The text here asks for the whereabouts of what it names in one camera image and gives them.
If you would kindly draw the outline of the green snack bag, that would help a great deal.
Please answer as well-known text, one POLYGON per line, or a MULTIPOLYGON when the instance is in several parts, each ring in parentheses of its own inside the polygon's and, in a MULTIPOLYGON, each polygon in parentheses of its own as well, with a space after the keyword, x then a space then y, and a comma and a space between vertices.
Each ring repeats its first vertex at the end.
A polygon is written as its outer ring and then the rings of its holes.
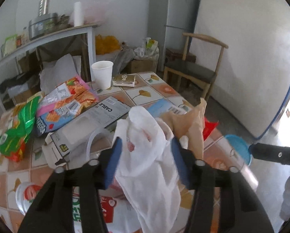
POLYGON ((9 160, 20 162, 23 159, 40 99, 35 96, 29 102, 17 104, 11 111, 7 129, 0 135, 0 153, 9 160))

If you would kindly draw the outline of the white bag under table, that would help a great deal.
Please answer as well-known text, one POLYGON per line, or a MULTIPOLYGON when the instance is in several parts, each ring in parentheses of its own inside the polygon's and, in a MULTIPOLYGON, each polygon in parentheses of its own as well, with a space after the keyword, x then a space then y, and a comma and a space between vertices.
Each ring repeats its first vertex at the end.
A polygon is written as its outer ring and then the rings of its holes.
POLYGON ((41 91, 47 95, 76 75, 81 75, 81 56, 66 54, 57 61, 43 62, 43 69, 39 73, 41 91))

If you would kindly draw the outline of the small gold booklet box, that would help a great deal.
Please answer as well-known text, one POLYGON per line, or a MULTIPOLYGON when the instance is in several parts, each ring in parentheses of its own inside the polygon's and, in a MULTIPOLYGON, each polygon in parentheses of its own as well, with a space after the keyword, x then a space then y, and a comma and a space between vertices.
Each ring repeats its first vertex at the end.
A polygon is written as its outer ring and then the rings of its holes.
POLYGON ((119 87, 134 87, 135 75, 118 74, 113 77, 112 84, 113 86, 119 86, 119 87))

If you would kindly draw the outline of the white mattress blue trim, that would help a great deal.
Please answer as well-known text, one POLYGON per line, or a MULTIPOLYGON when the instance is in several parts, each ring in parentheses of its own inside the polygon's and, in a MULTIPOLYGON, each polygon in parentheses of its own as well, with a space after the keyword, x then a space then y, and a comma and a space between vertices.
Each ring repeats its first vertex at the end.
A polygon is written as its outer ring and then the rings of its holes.
POLYGON ((285 0, 201 0, 194 31, 228 45, 211 95, 261 138, 290 91, 290 6, 285 0))

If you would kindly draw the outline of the light blue flat box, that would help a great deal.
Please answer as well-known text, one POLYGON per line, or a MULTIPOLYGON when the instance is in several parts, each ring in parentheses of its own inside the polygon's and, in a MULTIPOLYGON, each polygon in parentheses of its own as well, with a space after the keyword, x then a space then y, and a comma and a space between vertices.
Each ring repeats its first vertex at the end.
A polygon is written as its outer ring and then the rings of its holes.
POLYGON ((172 112, 177 115, 186 114, 186 111, 172 104, 166 99, 160 99, 147 108, 147 111, 154 117, 158 118, 162 114, 172 112))

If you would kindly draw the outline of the white paper towel roll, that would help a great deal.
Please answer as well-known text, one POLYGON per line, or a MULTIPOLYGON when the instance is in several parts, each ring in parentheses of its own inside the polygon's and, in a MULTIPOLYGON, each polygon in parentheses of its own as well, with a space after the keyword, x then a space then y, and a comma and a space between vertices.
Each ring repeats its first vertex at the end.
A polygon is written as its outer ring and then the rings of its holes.
POLYGON ((74 26, 84 25, 84 15, 81 2, 74 3, 74 26))

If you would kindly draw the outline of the steel pot with lid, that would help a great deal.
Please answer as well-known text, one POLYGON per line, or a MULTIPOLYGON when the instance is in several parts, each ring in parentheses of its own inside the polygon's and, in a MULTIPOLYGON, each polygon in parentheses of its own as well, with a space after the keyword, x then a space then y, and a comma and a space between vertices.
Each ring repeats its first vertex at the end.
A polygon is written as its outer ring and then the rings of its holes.
POLYGON ((29 39, 32 41, 43 36, 46 30, 57 24, 57 13, 50 13, 38 16, 29 21, 29 39))

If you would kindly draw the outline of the beige plastic bag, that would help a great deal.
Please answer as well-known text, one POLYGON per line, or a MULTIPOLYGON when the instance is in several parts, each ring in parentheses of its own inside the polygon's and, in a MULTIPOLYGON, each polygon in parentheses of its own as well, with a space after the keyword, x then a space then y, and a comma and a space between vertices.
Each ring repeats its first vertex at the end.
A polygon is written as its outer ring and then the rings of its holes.
POLYGON ((203 160, 204 150, 205 110, 206 101, 200 98, 200 104, 186 114, 179 115, 168 111, 160 116, 179 140, 180 145, 192 151, 195 158, 201 160, 203 160))

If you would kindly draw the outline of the yellow plastic bag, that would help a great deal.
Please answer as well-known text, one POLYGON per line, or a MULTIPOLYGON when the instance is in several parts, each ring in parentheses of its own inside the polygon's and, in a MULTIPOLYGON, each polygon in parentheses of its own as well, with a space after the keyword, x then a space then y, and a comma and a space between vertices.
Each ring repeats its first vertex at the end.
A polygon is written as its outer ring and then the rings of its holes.
POLYGON ((118 39, 113 35, 97 35, 95 37, 95 52, 97 55, 109 54, 120 49, 121 45, 118 39))

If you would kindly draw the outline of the white plastic bag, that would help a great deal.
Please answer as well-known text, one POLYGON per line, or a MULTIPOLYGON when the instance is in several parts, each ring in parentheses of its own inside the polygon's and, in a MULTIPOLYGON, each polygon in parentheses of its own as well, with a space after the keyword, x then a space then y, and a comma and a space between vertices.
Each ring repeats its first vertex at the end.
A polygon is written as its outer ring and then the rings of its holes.
POLYGON ((142 106, 118 120, 114 133, 122 139, 115 179, 137 213, 143 232, 170 232, 181 196, 171 152, 173 132, 142 106))

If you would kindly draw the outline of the grey refrigerator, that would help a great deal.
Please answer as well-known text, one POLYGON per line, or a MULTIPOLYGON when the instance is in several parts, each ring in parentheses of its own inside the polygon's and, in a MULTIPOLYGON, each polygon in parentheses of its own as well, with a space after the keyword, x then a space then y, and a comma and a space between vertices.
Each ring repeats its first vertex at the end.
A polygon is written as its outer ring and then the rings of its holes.
POLYGON ((158 42, 157 70, 163 71, 166 50, 183 50, 183 33, 192 33, 200 0, 149 0, 147 37, 158 42))

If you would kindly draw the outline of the cardboard box on floor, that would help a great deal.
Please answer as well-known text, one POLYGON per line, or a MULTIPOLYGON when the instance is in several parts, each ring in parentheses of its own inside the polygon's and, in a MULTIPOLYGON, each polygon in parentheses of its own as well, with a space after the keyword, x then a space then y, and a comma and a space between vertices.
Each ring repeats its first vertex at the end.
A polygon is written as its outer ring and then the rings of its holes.
POLYGON ((156 72, 157 66, 152 60, 132 60, 127 65, 129 73, 156 72))

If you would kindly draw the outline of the blue trash basket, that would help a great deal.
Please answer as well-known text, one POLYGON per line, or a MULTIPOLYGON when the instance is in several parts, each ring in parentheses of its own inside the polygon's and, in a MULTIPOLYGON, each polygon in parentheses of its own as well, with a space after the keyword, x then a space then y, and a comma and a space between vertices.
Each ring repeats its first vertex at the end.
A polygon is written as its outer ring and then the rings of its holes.
POLYGON ((250 153, 249 146, 246 144, 245 140, 239 136, 231 134, 225 135, 225 139, 249 166, 252 161, 252 154, 250 153))

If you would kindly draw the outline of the grey white side table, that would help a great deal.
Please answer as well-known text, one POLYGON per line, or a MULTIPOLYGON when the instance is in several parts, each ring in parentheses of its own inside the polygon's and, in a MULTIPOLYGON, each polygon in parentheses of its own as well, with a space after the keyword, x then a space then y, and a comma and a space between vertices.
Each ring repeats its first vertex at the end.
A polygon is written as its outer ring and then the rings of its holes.
MULTIPOLYGON (((28 52, 29 50, 36 49, 37 51, 42 51, 46 53, 48 56, 50 56, 53 59, 58 58, 59 56, 64 55, 67 50, 70 48, 72 45, 73 41, 76 39, 78 35, 86 35, 86 44, 87 44, 87 54, 88 54, 88 62, 86 63, 89 67, 96 62, 96 51, 95 51, 95 29, 97 27, 100 27, 102 24, 101 23, 91 23, 91 24, 86 24, 82 26, 77 26, 77 27, 70 27, 66 28, 64 30, 59 30, 56 32, 53 32, 51 34, 44 35, 42 37, 36 38, 29 43, 21 46, 20 48, 16 49, 14 52, 11 54, 3 57, 0 60, 0 68, 3 65, 6 65, 8 62, 11 60, 15 59, 21 54, 24 54, 28 52), (70 42, 66 45, 62 53, 60 54, 54 54, 50 50, 47 50, 44 46, 50 43, 54 43, 55 41, 59 41, 64 38, 72 37, 73 39, 70 40, 70 42)), ((1 95, 0 95, 0 110, 1 112, 5 112, 6 109, 4 107, 1 95)))

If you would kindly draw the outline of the pink orange snack bag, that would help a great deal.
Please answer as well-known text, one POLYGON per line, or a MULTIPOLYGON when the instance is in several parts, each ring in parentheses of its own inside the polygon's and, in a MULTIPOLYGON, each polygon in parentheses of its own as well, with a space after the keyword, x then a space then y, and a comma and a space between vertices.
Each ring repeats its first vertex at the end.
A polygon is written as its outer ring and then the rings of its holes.
POLYGON ((38 104, 36 135, 40 137, 58 130, 97 102, 98 96, 81 77, 68 79, 38 104))

